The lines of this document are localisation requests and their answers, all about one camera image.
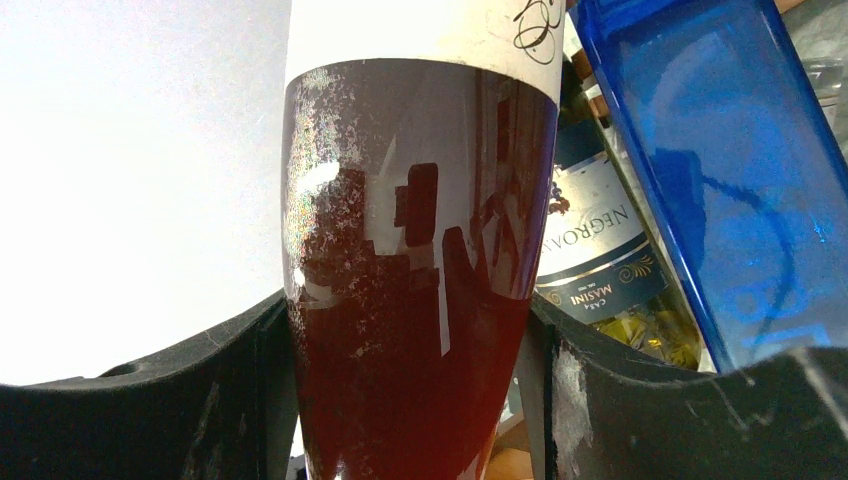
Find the green glass bottle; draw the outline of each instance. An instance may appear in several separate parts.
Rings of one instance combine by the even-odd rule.
[[[697,369],[700,336],[656,254],[570,61],[563,61],[555,166],[536,289],[573,318],[668,363]]]

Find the white wall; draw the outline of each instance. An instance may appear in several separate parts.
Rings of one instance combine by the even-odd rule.
[[[96,376],[281,288],[288,9],[0,2],[0,383]]]

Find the black cursive writing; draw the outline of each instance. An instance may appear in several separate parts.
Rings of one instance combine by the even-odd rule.
[[[512,44],[534,62],[549,65],[557,54],[562,55],[557,51],[561,49],[557,49],[554,31],[562,23],[563,12],[561,0],[527,0],[524,9],[512,19],[513,23],[518,22],[518,34]]]

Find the red wine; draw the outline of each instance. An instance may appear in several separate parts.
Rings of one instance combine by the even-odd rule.
[[[283,257],[310,478],[482,477],[535,283],[557,112],[550,91],[455,62],[291,78]]]

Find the white surface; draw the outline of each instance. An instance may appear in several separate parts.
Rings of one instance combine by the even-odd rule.
[[[411,17],[402,5],[397,0],[295,0],[286,83],[337,62],[417,58],[517,78],[559,105],[565,0],[429,0],[415,4]],[[535,46],[519,49],[517,44]]]
[[[0,2],[0,383],[99,375],[282,287],[288,8]]]

